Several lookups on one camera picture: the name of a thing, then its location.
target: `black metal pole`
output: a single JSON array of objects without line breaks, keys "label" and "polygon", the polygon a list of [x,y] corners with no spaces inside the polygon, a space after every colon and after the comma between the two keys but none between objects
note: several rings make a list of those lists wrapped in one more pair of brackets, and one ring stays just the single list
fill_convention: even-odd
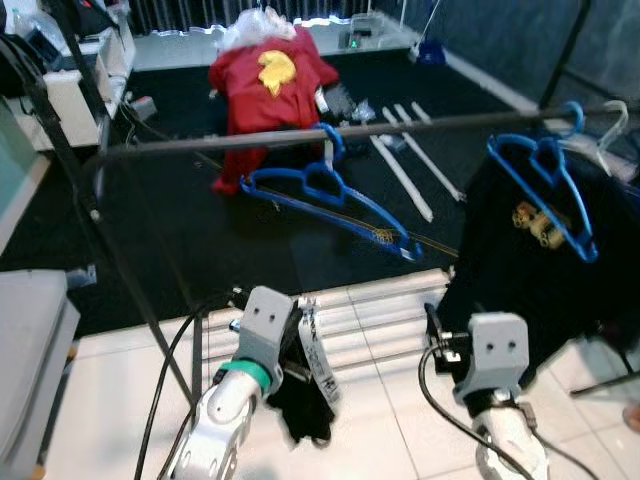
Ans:
[{"label": "black metal pole", "polygon": [[[629,111],[637,111],[638,105],[630,105]],[[583,109],[586,116],[615,116],[602,105]],[[458,115],[453,117],[434,118],[429,122],[412,122],[411,124],[392,125],[379,123],[342,127],[336,129],[345,140],[366,138],[371,135],[401,134],[402,132],[435,132],[469,127],[499,127],[504,125],[531,125],[532,123],[548,119],[575,118],[575,114],[566,108],[552,108],[532,112],[504,112],[479,115]],[[107,161],[135,160],[143,157],[157,157],[160,155],[175,155],[194,152],[211,152],[217,150],[246,149],[254,147],[278,148],[290,145],[323,142],[327,134],[321,129],[285,130],[276,132],[250,133],[207,139],[171,140],[163,142],[149,142],[137,146],[118,145],[102,152],[97,163]]]},{"label": "black metal pole", "polygon": [[186,279],[180,272],[180,268],[175,261],[173,255],[171,255],[171,251],[169,249],[169,245],[162,234],[160,226],[158,225],[158,221],[156,219],[156,215],[153,212],[151,205],[147,201],[147,197],[144,195],[142,191],[142,187],[138,181],[138,177],[133,171],[133,166],[129,163],[124,163],[124,170],[129,178],[129,183],[132,185],[134,193],[137,197],[137,201],[142,208],[144,214],[149,219],[151,234],[155,237],[156,241],[160,245],[160,249],[162,250],[162,254],[167,261],[171,272],[173,273],[176,282],[178,283],[178,289],[182,294],[182,298],[184,299],[189,311],[194,312],[195,318],[193,320],[193,345],[192,345],[192,363],[191,363],[191,397],[193,398],[194,403],[197,403],[200,397],[202,396],[202,315],[198,312],[198,308],[196,302],[191,295],[189,290],[189,285],[187,284]]},{"label": "black metal pole", "polygon": [[147,322],[149,328],[153,336],[155,337],[160,349],[162,350],[165,358],[169,357],[170,367],[173,374],[178,381],[178,385],[182,389],[187,401],[190,405],[193,405],[195,402],[191,396],[191,390],[184,377],[182,376],[182,372],[178,367],[175,359],[169,355],[169,345],[160,329],[158,324],[158,319],[156,318],[151,305],[149,304],[142,287],[137,281],[135,274],[133,273],[129,263],[126,260],[126,257],[120,251],[117,242],[114,240],[108,226],[105,224],[104,219],[98,209],[98,203],[93,195],[91,189],[86,188],[86,182],[83,179],[82,167],[77,157],[75,156],[71,145],[69,145],[69,141],[67,140],[62,127],[60,126],[60,121],[58,116],[51,106],[49,99],[46,94],[46,86],[42,79],[36,82],[26,82],[24,85],[25,91],[31,102],[33,103],[33,107],[38,115],[38,119],[45,133],[51,140],[53,148],[57,154],[58,160],[60,161],[65,174],[69,178],[75,193],[78,195],[78,199],[80,200],[82,207],[86,210],[87,214],[93,221],[93,224],[96,226],[98,231],[100,232],[102,238],[104,239],[113,260],[116,263],[118,268],[118,272],[122,277],[122,280],[125,282],[127,287],[129,288],[129,292],[137,303],[138,308],[140,309],[140,313],[142,314],[142,318]]},{"label": "black metal pole", "polygon": [[91,110],[91,113],[96,120],[101,121],[105,116],[109,116],[107,107],[102,100],[102,96],[98,90],[98,85],[93,78],[93,73],[84,61],[84,57],[80,51],[80,46],[78,45],[75,34],[69,24],[64,2],[61,2],[60,0],[46,0],[46,4],[49,6],[51,16],[54,18],[62,32],[62,36],[67,43],[67,47],[69,48],[69,52],[71,52],[71,56],[73,57],[73,61],[75,62],[77,69],[80,71],[80,75],[84,82],[89,110]]},{"label": "black metal pole", "polygon": [[564,74],[565,74],[565,76],[567,78],[573,80],[574,82],[576,82],[577,84],[583,86],[584,88],[586,88],[588,90],[591,90],[594,93],[597,93],[602,98],[607,98],[607,99],[610,99],[610,100],[622,100],[622,101],[625,101],[625,99],[622,97],[622,95],[618,95],[618,94],[615,94],[615,93],[611,92],[610,90],[607,90],[603,86],[598,85],[597,83],[589,80],[587,77],[585,77],[581,73],[576,72],[572,68],[566,67],[564,69]]},{"label": "black metal pole", "polygon": [[551,78],[549,79],[549,83],[547,84],[547,88],[545,88],[545,91],[542,94],[542,98],[538,103],[538,106],[540,108],[547,108],[551,103],[553,94],[555,93],[556,88],[558,88],[560,78],[565,72],[567,63],[569,63],[569,59],[571,58],[571,54],[575,49],[576,43],[578,42],[578,37],[580,36],[580,32],[582,32],[582,29],[584,28],[584,24],[587,21],[590,10],[591,0],[580,0],[580,10],[578,11],[576,20],[575,22],[573,22],[573,26],[571,27],[571,31],[569,32],[569,37],[567,38],[567,41],[564,44],[564,48],[562,49],[562,53],[560,53],[560,58],[558,58],[558,62],[553,69],[553,73],[551,74]]},{"label": "black metal pole", "polygon": [[598,383],[597,385],[593,385],[592,387],[582,388],[580,390],[573,390],[571,392],[571,396],[580,397],[588,393],[597,392],[598,390],[602,390],[604,388],[615,387],[616,385],[623,385],[625,383],[631,382],[633,380],[637,380],[639,378],[640,378],[640,372],[630,373],[618,378],[614,378],[613,380],[609,380],[607,382]]}]

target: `white plastic rod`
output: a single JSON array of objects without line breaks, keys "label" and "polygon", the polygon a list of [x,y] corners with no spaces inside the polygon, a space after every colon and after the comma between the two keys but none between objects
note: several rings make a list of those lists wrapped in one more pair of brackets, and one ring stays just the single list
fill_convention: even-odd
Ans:
[{"label": "white plastic rod", "polygon": [[411,108],[416,112],[416,115],[422,120],[424,123],[431,123],[431,117],[427,115],[427,112],[422,110],[422,107],[418,105],[416,102],[411,102]]},{"label": "white plastic rod", "polygon": [[[393,114],[391,113],[391,111],[387,107],[384,107],[382,109],[382,115],[384,115],[384,117],[392,125],[398,125],[398,121],[396,120],[396,117],[393,116]],[[447,177],[445,177],[444,173],[442,173],[440,171],[440,169],[437,167],[437,165],[435,163],[433,163],[433,161],[424,152],[424,150],[422,150],[422,147],[420,147],[420,145],[418,145],[418,142],[416,142],[413,139],[413,137],[411,135],[409,135],[408,133],[406,133],[406,132],[402,134],[402,138],[404,138],[404,141],[407,142],[407,145],[409,145],[409,147],[411,147],[411,150],[413,150],[415,152],[415,154],[418,155],[420,160],[422,160],[425,163],[425,165],[429,168],[429,170],[431,170],[431,172],[436,176],[436,178],[444,186],[444,188],[446,188],[449,191],[451,196],[457,202],[464,201],[465,200],[464,193],[462,193],[460,190],[458,190],[453,185],[453,183],[451,183],[449,181],[449,179]]]},{"label": "white plastic rod", "polygon": [[400,14],[400,28],[404,27],[404,14],[407,11],[407,0],[402,1],[402,13]]},{"label": "white plastic rod", "polygon": [[393,105],[393,108],[396,109],[396,112],[398,112],[398,116],[400,116],[400,119],[404,122],[404,123],[413,123],[413,120],[411,120],[411,117],[409,116],[409,114],[407,113],[407,111],[404,109],[404,107],[402,105],[400,105],[399,103],[396,103]]},{"label": "white plastic rod", "polygon": [[387,162],[387,165],[389,165],[389,168],[391,169],[391,171],[395,174],[395,176],[400,181],[400,183],[404,187],[407,194],[411,197],[411,201],[418,209],[418,212],[420,212],[420,215],[422,215],[422,217],[427,222],[432,222],[433,211],[431,210],[429,205],[427,205],[427,202],[424,201],[424,198],[422,198],[422,195],[420,195],[420,191],[413,184],[409,176],[402,169],[402,167],[400,166],[398,161],[395,159],[393,154],[389,151],[387,146],[384,143],[382,143],[382,140],[380,140],[375,135],[371,136],[371,143],[373,143],[373,146],[376,147],[376,150],[378,150],[378,153],[382,155],[382,158],[384,159],[384,161]]}]

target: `gray wall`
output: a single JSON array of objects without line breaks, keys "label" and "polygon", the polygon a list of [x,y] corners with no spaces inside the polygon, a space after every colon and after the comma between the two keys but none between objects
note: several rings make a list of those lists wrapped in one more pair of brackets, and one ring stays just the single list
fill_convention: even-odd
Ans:
[{"label": "gray wall", "polygon": [[[407,0],[405,23],[422,32],[428,0]],[[627,97],[640,97],[640,0],[593,0],[570,65]],[[375,8],[399,19],[402,2]],[[538,101],[578,12],[579,0],[443,0],[432,34],[452,52]],[[559,101],[586,100],[561,81]]]}]

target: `hanging shirt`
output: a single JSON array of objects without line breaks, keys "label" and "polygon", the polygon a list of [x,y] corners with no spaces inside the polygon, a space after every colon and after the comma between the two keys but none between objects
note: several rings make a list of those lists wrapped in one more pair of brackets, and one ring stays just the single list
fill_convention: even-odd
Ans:
[{"label": "hanging shirt", "polygon": [[[269,38],[262,45],[231,50],[209,69],[209,83],[229,102],[228,134],[309,128],[320,117],[315,92],[338,81],[309,32],[296,28],[293,40]],[[258,168],[267,150],[227,152],[222,180],[237,184]]]},{"label": "hanging shirt", "polygon": [[[552,191],[544,184],[528,166],[526,149],[505,147],[502,156],[573,232],[581,231],[568,190]],[[502,166],[489,158],[467,191],[456,275],[438,307],[444,328],[455,332],[467,331],[471,314],[481,310],[515,312],[524,318],[530,359],[523,385],[571,338],[598,332],[615,346],[628,348],[640,332],[640,209],[616,179],[590,161],[573,154],[567,161],[591,219],[598,259],[583,262]]]}]

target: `black floor mat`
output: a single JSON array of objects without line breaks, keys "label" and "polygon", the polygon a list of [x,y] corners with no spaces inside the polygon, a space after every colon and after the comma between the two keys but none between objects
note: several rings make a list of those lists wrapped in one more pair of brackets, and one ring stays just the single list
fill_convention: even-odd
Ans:
[{"label": "black floor mat", "polygon": [[[433,117],[508,107],[444,66],[414,66],[406,53],[331,57],[356,100],[368,98],[378,114],[382,106],[417,101]],[[171,138],[224,134],[223,99],[209,100],[207,68],[134,73],[134,96],[150,95],[160,114],[150,124]],[[487,129],[415,135],[432,160],[460,189],[479,167]],[[398,155],[435,219],[422,219],[387,165],[370,145],[369,153],[340,167],[347,183],[387,208],[410,231],[456,248],[464,221],[462,208],[410,150]],[[424,258],[408,263],[338,227],[307,214],[243,195],[212,194],[216,171],[194,155],[136,160],[136,172],[148,203],[192,296],[203,299],[234,285],[264,284],[286,293],[318,290],[434,267],[454,258],[425,246]],[[106,177],[103,211],[120,240],[160,318],[184,314],[171,269],[154,240],[143,205],[128,185],[122,167]],[[380,226],[364,214],[361,220]],[[71,202],[71,188],[55,162],[0,258],[0,269],[70,269],[92,260]],[[70,293],[82,313],[77,336],[142,323],[118,276],[99,271],[98,285]],[[219,307],[224,306],[220,296]]]}]

